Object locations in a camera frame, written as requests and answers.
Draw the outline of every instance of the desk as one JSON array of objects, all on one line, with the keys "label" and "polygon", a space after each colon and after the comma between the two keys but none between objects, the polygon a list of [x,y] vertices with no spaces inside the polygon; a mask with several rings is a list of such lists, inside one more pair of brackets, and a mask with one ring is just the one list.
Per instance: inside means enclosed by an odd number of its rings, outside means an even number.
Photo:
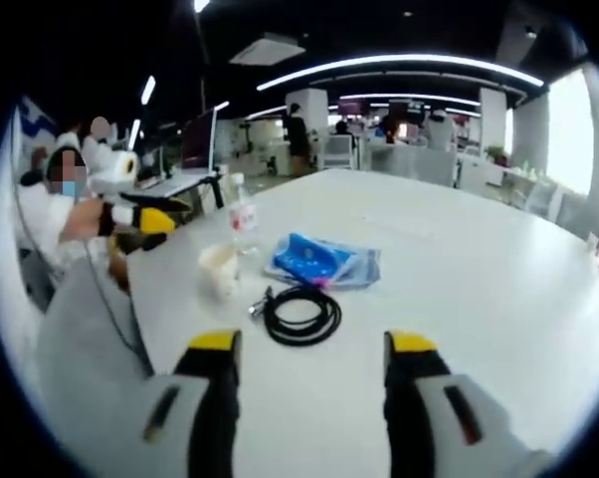
[{"label": "desk", "polygon": [[193,189],[210,175],[205,172],[187,172],[176,169],[170,178],[147,189],[136,189],[133,194],[145,197],[173,197]]},{"label": "desk", "polygon": [[236,476],[389,476],[382,334],[395,328],[437,343],[526,445],[559,451],[579,431],[599,400],[599,271],[583,241],[494,201],[372,172],[324,171],[255,198],[267,251],[290,231],[377,247],[382,279],[333,293],[339,330],[293,350],[247,314],[271,280],[243,269],[243,290],[222,307],[201,293],[198,254],[230,238],[228,211],[129,256],[156,372],[172,371],[193,336],[243,331]]},{"label": "desk", "polygon": [[360,169],[419,179],[420,181],[452,187],[456,169],[453,152],[438,151],[410,144],[369,142],[366,160]]}]

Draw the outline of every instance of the person standing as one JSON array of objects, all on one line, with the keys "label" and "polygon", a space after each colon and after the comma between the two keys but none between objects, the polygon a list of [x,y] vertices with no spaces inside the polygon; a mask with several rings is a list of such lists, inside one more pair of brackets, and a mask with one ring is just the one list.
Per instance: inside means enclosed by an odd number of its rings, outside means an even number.
[{"label": "person standing", "polygon": [[303,176],[308,173],[310,162],[310,144],[306,124],[300,116],[301,107],[293,103],[285,118],[285,128],[289,137],[289,155],[293,165],[293,175]]},{"label": "person standing", "polygon": [[456,143],[455,125],[443,110],[434,111],[426,124],[428,147],[438,151],[451,151]]}]

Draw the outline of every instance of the white bottle cap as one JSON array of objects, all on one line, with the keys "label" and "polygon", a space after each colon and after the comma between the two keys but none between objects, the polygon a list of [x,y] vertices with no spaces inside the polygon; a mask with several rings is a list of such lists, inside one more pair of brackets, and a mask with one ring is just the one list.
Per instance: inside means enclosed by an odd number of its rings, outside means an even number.
[{"label": "white bottle cap", "polygon": [[234,172],[233,173],[233,182],[238,186],[243,185],[244,184],[244,173],[243,172]]}]

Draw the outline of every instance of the paper cup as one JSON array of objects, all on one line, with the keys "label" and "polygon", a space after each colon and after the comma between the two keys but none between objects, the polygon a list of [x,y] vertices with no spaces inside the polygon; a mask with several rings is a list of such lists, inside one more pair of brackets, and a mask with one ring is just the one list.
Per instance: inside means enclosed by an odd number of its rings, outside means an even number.
[{"label": "paper cup", "polygon": [[238,249],[231,244],[208,247],[198,260],[206,282],[219,300],[234,296],[238,290]]}]

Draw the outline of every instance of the black ceiling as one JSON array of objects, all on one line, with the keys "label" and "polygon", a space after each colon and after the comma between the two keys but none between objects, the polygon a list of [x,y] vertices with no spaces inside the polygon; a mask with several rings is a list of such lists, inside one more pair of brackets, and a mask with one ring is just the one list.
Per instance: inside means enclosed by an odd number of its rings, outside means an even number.
[{"label": "black ceiling", "polygon": [[[40,7],[37,31],[45,34],[26,36],[21,47],[27,51],[26,93],[60,122],[102,115],[158,124],[200,113],[201,78],[207,108],[228,100],[231,105],[222,115],[238,117],[282,105],[286,93],[327,79],[334,80],[316,88],[327,89],[332,101],[360,93],[478,98],[479,84],[448,78],[336,78],[364,72],[445,71],[533,92],[531,86],[492,73],[416,64],[355,67],[256,90],[259,83],[281,75],[352,57],[451,54],[498,61],[548,80],[568,68],[575,56],[567,49],[570,39],[554,26],[557,22],[535,9],[525,13],[518,2],[211,0],[197,19],[192,3],[96,0],[73,2],[62,10]],[[413,15],[405,17],[406,11]],[[523,22],[538,33],[530,44]],[[265,32],[293,37],[306,52],[272,67],[228,63]],[[143,108],[139,96],[149,75],[155,77],[156,88]],[[511,104],[518,98],[508,93]]]}]

